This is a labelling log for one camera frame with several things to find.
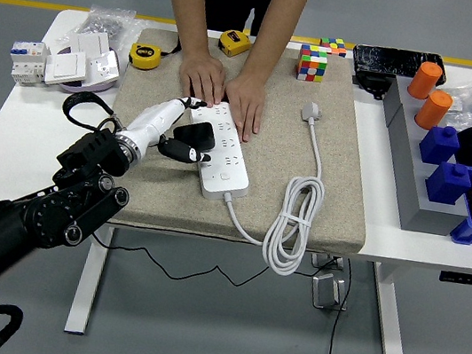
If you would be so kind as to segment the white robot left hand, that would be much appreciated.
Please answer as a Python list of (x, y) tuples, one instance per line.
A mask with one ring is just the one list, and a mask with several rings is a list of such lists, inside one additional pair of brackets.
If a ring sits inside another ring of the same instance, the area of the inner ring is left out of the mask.
[(161, 154), (175, 161), (211, 161), (211, 157), (198, 147), (189, 146), (176, 138), (164, 137), (165, 131), (171, 128), (187, 108), (197, 109), (206, 105), (206, 102), (192, 97), (161, 102), (145, 109), (127, 128), (118, 131), (115, 138), (130, 162), (143, 160), (150, 146), (157, 146)]

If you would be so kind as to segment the person's left hand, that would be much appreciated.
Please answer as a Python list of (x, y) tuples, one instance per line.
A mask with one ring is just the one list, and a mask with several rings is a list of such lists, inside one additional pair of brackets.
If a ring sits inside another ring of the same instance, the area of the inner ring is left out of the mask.
[(225, 95), (240, 142), (247, 143), (260, 130), (265, 103), (265, 83), (244, 71), (225, 85)]

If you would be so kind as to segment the person's right hand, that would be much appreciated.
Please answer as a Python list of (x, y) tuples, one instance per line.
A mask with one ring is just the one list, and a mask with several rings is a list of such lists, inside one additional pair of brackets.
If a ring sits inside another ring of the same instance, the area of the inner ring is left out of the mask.
[(184, 51), (178, 74), (184, 96), (201, 99), (208, 107), (221, 102), (225, 70), (222, 63), (209, 52)]

